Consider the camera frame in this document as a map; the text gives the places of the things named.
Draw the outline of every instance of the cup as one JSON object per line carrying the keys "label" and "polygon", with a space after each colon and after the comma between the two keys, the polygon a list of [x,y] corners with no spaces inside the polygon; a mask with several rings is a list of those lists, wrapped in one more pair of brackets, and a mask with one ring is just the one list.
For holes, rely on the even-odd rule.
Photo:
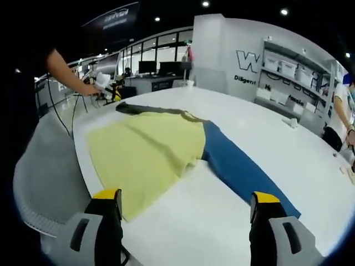
{"label": "cup", "polygon": [[195,82],[194,82],[193,80],[188,80],[188,81],[187,81],[187,88],[188,88],[188,89],[192,89],[192,87],[194,86],[194,83],[195,83]]}
{"label": "cup", "polygon": [[290,119],[290,126],[295,129],[297,127],[297,119],[296,118],[292,118]]}

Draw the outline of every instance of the white table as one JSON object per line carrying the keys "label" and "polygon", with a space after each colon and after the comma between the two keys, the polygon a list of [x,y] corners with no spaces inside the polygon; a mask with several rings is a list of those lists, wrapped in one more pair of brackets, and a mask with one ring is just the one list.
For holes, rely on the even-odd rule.
{"label": "white table", "polygon": [[[355,186],[339,167],[349,167],[319,137],[254,103],[198,88],[139,95],[130,104],[180,108],[209,119],[248,154],[302,213],[300,221],[327,255],[355,210]],[[91,195],[103,189],[90,159],[85,133],[121,120],[115,104],[74,123],[75,148]],[[131,223],[123,245],[143,265],[250,265],[250,207],[203,161]]]}
{"label": "white table", "polygon": [[297,121],[300,121],[301,116],[300,114],[293,112],[288,106],[279,104],[272,100],[267,100],[262,97],[256,96],[254,99],[254,103],[265,108],[268,108],[272,111],[277,112],[280,115],[283,115],[288,118],[297,118]]}

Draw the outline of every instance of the white wall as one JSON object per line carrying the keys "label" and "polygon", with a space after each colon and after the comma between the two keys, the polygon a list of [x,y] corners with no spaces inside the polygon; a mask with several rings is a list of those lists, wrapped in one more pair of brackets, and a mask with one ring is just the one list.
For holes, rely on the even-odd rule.
{"label": "white wall", "polygon": [[198,86],[253,101],[256,85],[235,80],[235,75],[256,81],[262,63],[263,40],[272,41],[324,63],[330,54],[310,40],[289,30],[245,19],[224,18],[221,14],[195,17],[192,54]]}

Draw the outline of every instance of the black ceiling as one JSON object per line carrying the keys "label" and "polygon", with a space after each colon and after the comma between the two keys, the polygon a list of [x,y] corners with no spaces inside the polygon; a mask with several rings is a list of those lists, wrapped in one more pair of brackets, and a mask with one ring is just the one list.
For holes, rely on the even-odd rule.
{"label": "black ceiling", "polygon": [[[136,1],[105,1],[82,6],[66,5],[60,10],[61,29],[64,37],[59,50],[67,61],[77,60],[89,54],[103,52],[105,47],[97,38],[81,35],[80,26],[89,20],[122,5]],[[228,18],[262,21],[289,29],[315,42],[333,55],[348,71],[355,74],[354,14],[347,8],[348,1],[275,0],[275,1],[227,1],[209,0],[210,7],[202,7],[202,0],[145,0],[139,1],[139,13],[132,33],[135,40],[165,30],[193,25],[194,16],[221,13]],[[288,8],[289,15],[280,15],[281,8]],[[159,23],[154,17],[159,16]],[[126,46],[120,43],[116,49]],[[351,59],[345,53],[352,53]]]}

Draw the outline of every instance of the ceiling light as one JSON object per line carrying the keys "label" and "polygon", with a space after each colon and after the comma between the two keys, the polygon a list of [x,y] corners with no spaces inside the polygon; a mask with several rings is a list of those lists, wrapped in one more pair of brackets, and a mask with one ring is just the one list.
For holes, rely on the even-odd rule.
{"label": "ceiling light", "polygon": [[288,15],[288,10],[286,8],[282,8],[280,13],[284,16],[287,16]]}

